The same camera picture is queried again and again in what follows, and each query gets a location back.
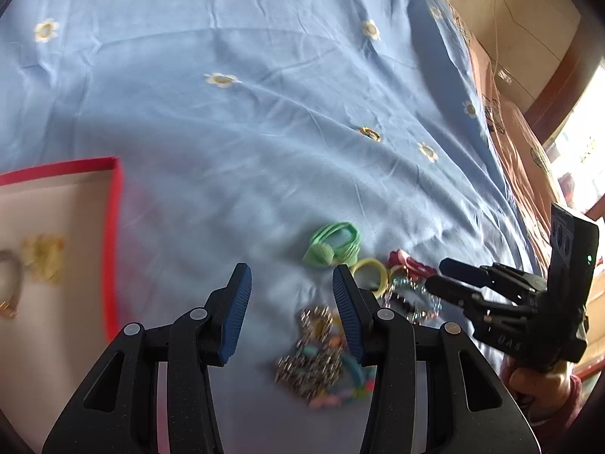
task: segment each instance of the sleeve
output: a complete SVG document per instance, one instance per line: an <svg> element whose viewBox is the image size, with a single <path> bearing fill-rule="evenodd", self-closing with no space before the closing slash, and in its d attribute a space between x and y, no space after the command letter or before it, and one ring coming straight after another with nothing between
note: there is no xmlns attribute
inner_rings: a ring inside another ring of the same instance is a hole
<svg viewBox="0 0 605 454"><path fill-rule="evenodd" d="M576 375L571 376L571 393L567 402L550 419L539 423L530 423L534 434L540 443L542 452L548 452L549 448L556 444L559 436L572 424L578 416L582 405L582 381Z"/></svg>

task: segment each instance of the flower pattern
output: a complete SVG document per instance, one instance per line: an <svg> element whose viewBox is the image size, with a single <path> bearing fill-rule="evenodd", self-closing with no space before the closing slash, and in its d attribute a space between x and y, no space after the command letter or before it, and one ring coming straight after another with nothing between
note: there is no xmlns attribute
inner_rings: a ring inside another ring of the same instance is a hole
<svg viewBox="0 0 605 454"><path fill-rule="evenodd" d="M438 7L430 6L428 9L430 10L431 15L435 20L440 19L442 17L441 10Z"/></svg>
<svg viewBox="0 0 605 454"><path fill-rule="evenodd" d="M466 112L472 119L477 117L477 110L471 101L467 100L462 105L464 105L464 112Z"/></svg>
<svg viewBox="0 0 605 454"><path fill-rule="evenodd" d="M485 111L485 120L488 124L488 130L494 133L498 130L498 133L506 134L504 124L502 124L502 116L500 111L500 101L494 97L490 100L486 96L483 96L483 110Z"/></svg>
<svg viewBox="0 0 605 454"><path fill-rule="evenodd" d="M368 138L371 138L372 140L375 140L375 141L382 140L382 138L380 137L380 135L378 133L376 133L376 131L374 131L373 129L368 128L367 126L360 127L359 128L359 132L362 135L365 135Z"/></svg>
<svg viewBox="0 0 605 454"><path fill-rule="evenodd" d="M426 155L427 159L431 162L435 162L438 159L437 152L426 143L419 143L418 147L420 148L420 152Z"/></svg>
<svg viewBox="0 0 605 454"><path fill-rule="evenodd" d="M237 77L234 77L233 75L223 75L222 73L212 73L210 75L206 74L206 83L211 83L213 85L221 87L222 89L226 89L227 87L231 87L231 85L234 83L241 83L241 81L238 80Z"/></svg>
<svg viewBox="0 0 605 454"><path fill-rule="evenodd" d="M454 18L454 23L456 24L456 27L458 27L458 30L460 31L461 35L462 35L462 39L464 39L465 44L467 45L467 49L470 49L471 47L471 33L468 31L467 26L464 24L464 22L462 22L462 18L459 15L459 13L456 11L456 9L448 4L450 6L450 10L452 11L452 16Z"/></svg>
<svg viewBox="0 0 605 454"><path fill-rule="evenodd" d="M373 20L366 20L364 22L364 34L371 37L374 41L380 41L380 31Z"/></svg>
<svg viewBox="0 0 605 454"><path fill-rule="evenodd" d="M533 159L533 161L535 162L535 164L541 168L545 173L550 174L551 172L551 168L550 168L550 164L551 162L548 160L548 157L546 156L544 149L543 148L534 148L531 147L529 150L529 153L531 154L531 158Z"/></svg>
<svg viewBox="0 0 605 454"><path fill-rule="evenodd" d="M34 39L37 43L47 43L57 37L59 24L53 19L46 19L34 27Z"/></svg>

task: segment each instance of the metal chain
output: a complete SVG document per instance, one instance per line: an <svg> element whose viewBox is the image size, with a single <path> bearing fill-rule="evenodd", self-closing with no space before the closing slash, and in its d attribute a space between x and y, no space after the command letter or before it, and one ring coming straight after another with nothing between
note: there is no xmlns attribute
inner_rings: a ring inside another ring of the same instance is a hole
<svg viewBox="0 0 605 454"><path fill-rule="evenodd" d="M310 401L328 391L340 377L343 348L329 343L334 321L328 307L302 309L298 318L301 338L293 354L275 363L275 382Z"/></svg>

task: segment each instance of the blue bedsheet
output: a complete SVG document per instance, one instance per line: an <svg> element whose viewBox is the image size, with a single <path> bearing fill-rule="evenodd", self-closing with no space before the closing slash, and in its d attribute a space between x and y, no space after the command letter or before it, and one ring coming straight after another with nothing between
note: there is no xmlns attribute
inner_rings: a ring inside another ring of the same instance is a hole
<svg viewBox="0 0 605 454"><path fill-rule="evenodd" d="M334 304L331 271L301 263L321 225L357 225L363 257L537 271L444 0L14 0L0 103L0 171L122 159L123 324L172 322L252 268L212 372L227 453L359 450L368 402L309 412L273 384L295 312Z"/></svg>

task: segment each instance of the robotic hand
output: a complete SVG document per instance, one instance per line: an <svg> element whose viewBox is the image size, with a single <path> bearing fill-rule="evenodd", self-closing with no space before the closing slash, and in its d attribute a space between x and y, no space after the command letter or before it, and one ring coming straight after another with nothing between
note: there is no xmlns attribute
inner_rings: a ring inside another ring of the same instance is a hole
<svg viewBox="0 0 605 454"><path fill-rule="evenodd" d="M523 393L519 404L532 409L533 419L549 416L569 396L569 362L579 362L587 345L586 300L599 241L598 226L580 213L553 204L551 219L548 280L499 263L476 268L445 259L442 276L430 277L425 285L464 309L474 338L513 358L503 380ZM482 287L512 304L485 301L476 289ZM546 402L540 399L545 395ZM533 396L539 404L532 406Z"/></svg>

